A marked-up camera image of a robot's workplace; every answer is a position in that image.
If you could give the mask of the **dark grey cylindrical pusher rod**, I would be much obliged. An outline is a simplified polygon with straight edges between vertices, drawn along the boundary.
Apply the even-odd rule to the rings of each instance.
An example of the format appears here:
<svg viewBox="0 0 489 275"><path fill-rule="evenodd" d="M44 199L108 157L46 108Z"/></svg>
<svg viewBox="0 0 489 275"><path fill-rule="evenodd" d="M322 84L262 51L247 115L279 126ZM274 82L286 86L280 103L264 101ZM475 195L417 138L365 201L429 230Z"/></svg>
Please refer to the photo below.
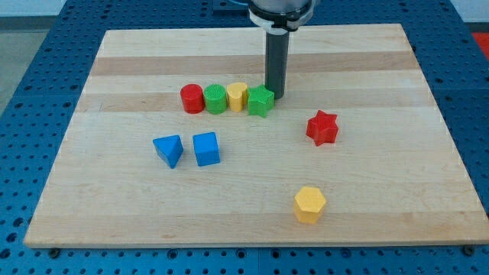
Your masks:
<svg viewBox="0 0 489 275"><path fill-rule="evenodd" d="M265 47L265 86L281 99L285 93L287 77L287 58L290 35L266 34Z"/></svg>

